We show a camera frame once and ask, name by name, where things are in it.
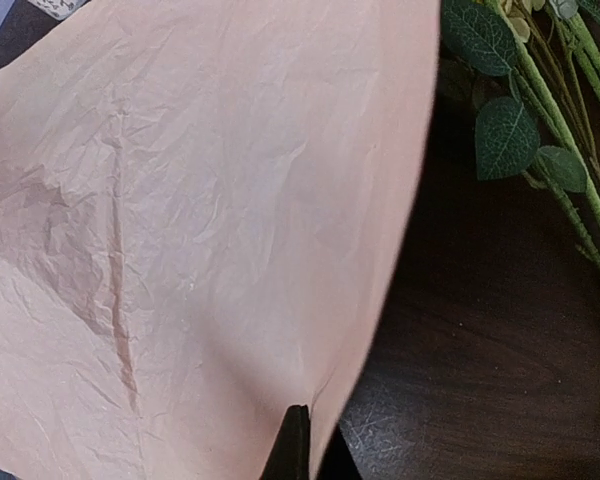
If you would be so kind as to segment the wrapping paper sheet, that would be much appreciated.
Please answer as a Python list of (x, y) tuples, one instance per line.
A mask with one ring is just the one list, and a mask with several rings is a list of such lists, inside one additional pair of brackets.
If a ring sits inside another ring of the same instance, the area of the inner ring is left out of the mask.
[(413, 207), (436, 1), (92, 1), (0, 70), (0, 468), (309, 474)]

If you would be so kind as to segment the pale yellow flower stem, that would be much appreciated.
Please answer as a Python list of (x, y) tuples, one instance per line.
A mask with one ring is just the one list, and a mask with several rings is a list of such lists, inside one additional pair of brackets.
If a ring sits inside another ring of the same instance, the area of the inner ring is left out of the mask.
[(455, 58), (440, 70), (507, 88), (476, 109), (476, 175), (548, 191), (600, 274), (600, 151), (584, 94), (600, 106), (600, 47), (589, 20), (600, 27), (596, 1), (443, 1), (441, 39)]

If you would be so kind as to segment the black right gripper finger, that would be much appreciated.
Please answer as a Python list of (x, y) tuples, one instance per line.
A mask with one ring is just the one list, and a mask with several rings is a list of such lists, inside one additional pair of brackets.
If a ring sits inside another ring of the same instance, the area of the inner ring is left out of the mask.
[(308, 480), (310, 435), (308, 406), (290, 406), (264, 466), (262, 480)]

